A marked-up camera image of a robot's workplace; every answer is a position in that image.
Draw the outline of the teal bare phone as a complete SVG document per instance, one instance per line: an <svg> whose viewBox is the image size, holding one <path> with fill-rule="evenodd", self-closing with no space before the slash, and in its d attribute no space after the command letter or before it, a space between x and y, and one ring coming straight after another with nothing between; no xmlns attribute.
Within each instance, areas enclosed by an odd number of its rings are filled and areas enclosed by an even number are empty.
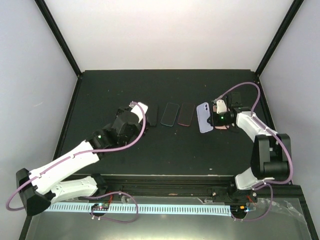
<svg viewBox="0 0 320 240"><path fill-rule="evenodd" d="M164 126L172 127L175 124L179 108L178 104L168 102L160 123Z"/></svg>

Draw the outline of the magenta bare phone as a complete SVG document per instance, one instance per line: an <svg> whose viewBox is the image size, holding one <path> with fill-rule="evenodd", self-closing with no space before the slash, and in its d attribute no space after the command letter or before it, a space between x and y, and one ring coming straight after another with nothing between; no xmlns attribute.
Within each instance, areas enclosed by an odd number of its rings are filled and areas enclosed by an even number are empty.
<svg viewBox="0 0 320 240"><path fill-rule="evenodd" d="M183 103L180 109L177 123L181 126L189 127L191 125L195 105L193 103Z"/></svg>

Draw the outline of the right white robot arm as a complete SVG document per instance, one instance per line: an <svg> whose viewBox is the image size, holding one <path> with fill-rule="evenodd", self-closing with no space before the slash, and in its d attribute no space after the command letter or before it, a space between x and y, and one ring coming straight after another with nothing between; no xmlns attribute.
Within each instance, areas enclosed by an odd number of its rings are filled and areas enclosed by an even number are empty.
<svg viewBox="0 0 320 240"><path fill-rule="evenodd" d="M250 166L234 177L228 198L240 201L246 192L266 184L287 184L293 177L291 139L263 123L249 106L243 106L238 92L212 102L207 122L216 129L236 127L252 140Z"/></svg>

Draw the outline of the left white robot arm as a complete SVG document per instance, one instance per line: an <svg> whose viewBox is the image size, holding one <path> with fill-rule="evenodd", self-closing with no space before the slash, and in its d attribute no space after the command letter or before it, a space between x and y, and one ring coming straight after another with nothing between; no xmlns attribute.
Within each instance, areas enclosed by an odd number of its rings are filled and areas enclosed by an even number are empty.
<svg viewBox="0 0 320 240"><path fill-rule="evenodd" d="M150 110L142 102L131 102L128 107L118 109L113 123L95 131L71 151L36 169L18 170L17 193L26 214L35 216L55 203L78 197L103 199L108 188L99 174L78 180L67 177L97 163L108 153L135 145L147 129Z"/></svg>

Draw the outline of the black table mat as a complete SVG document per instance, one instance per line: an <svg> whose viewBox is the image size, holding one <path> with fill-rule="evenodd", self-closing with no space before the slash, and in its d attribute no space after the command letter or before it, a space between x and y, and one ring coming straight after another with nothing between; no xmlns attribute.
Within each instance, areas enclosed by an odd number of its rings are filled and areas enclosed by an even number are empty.
<svg viewBox="0 0 320 240"><path fill-rule="evenodd" d="M131 101L157 105L211 103L233 86L245 107L255 105L255 74L248 69L87 70L79 82L61 153L76 147L94 131L114 121L119 107ZM190 126L160 123L129 149L112 152L79 175L219 175L233 176L250 166L253 142L240 129L200 133Z"/></svg>

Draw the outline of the right small circuit board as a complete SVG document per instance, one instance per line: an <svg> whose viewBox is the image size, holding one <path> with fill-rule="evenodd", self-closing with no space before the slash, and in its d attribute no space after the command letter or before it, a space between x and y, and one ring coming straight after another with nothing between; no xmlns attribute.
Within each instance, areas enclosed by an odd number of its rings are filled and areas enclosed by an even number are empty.
<svg viewBox="0 0 320 240"><path fill-rule="evenodd" d="M236 212L236 213L248 213L251 211L255 211L256 207L255 206L251 207L251 206L238 205L238 206L230 207L230 210L232 212Z"/></svg>

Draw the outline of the small circuit board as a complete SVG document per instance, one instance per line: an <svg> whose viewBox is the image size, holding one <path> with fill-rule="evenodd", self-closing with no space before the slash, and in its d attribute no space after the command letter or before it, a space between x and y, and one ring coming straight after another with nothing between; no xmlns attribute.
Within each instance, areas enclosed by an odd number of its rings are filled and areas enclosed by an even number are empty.
<svg viewBox="0 0 320 240"><path fill-rule="evenodd" d="M91 206L92 211L107 211L109 209L108 203L95 203Z"/></svg>
<svg viewBox="0 0 320 240"><path fill-rule="evenodd" d="M255 206L251 207L251 206L238 205L238 206L230 207L230 210L232 212L236 212L236 213L248 213L251 211L255 211L256 207Z"/></svg>

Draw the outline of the left small circuit board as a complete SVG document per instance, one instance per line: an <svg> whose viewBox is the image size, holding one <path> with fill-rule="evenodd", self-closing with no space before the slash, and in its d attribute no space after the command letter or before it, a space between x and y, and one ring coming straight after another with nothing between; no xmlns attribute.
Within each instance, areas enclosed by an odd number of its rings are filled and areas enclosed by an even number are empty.
<svg viewBox="0 0 320 240"><path fill-rule="evenodd" d="M109 209L108 203L95 203L91 206L92 211L107 211Z"/></svg>

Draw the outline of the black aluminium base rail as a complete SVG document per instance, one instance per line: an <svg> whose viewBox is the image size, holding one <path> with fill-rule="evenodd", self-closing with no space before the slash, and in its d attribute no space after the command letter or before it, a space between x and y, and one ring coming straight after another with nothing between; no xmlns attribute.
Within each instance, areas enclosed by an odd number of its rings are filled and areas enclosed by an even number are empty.
<svg viewBox="0 0 320 240"><path fill-rule="evenodd" d="M160 175L98 175L98 182L106 187L105 193L122 191L135 197L197 197L209 198L216 203L254 202L269 197L270 189L237 190L231 177L219 176L160 176Z"/></svg>

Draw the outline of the right black frame post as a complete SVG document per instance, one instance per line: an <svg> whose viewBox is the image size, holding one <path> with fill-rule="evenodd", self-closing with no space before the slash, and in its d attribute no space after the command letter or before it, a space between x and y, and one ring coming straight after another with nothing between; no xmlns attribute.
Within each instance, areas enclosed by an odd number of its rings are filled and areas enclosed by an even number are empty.
<svg viewBox="0 0 320 240"><path fill-rule="evenodd" d="M257 77L260 77L262 75L264 69L269 63L271 57L273 56L275 50L280 44L282 38L284 37L285 33L287 32L289 26L291 25L293 19L295 18L296 14L298 13L303 3L304 3L304 0L292 1L288 11L286 12L283 20L281 21L281 24L279 25L275 35L273 36L266 52L264 53L257 69L255 70L255 75Z"/></svg>

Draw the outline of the black frame post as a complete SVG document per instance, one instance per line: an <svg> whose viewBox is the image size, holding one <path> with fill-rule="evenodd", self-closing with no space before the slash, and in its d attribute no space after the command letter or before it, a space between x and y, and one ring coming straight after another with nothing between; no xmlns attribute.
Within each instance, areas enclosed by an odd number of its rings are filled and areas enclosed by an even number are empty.
<svg viewBox="0 0 320 240"><path fill-rule="evenodd" d="M82 75L82 72L63 36L61 33L49 7L47 6L47 3L45 0L34 0L36 3L38 9L40 10L44 20L46 21L48 27L50 28L51 32L53 33L58 45L60 46L62 52L64 53L68 63L70 64L72 70L74 71L75 75L77 77L80 77Z"/></svg>
<svg viewBox="0 0 320 240"><path fill-rule="evenodd" d="M296 14L298 13L303 3L304 3L304 0L292 1L288 11L286 12L283 20L281 21L281 24L279 25L275 35L273 36L266 52L264 53L257 69L255 70L255 75L257 77L260 77L262 75L264 69L269 63L271 57L273 56L275 50L280 44L282 38L284 37L285 33L287 32L289 26L291 25L293 19L295 18Z"/></svg>

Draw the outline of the left black frame post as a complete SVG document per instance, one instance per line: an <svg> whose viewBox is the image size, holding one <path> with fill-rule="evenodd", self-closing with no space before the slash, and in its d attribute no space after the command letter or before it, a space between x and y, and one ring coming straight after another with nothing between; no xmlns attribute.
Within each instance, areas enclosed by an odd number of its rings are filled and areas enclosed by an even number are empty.
<svg viewBox="0 0 320 240"><path fill-rule="evenodd" d="M62 52L64 53L68 63L70 64L72 70L74 71L75 75L77 77L80 77L82 75L82 72L63 36L61 33L49 7L47 6L47 3L45 0L34 0L36 3L38 9L40 10L44 20L46 21L48 27L50 28L51 32L53 33L58 45L60 46Z"/></svg>

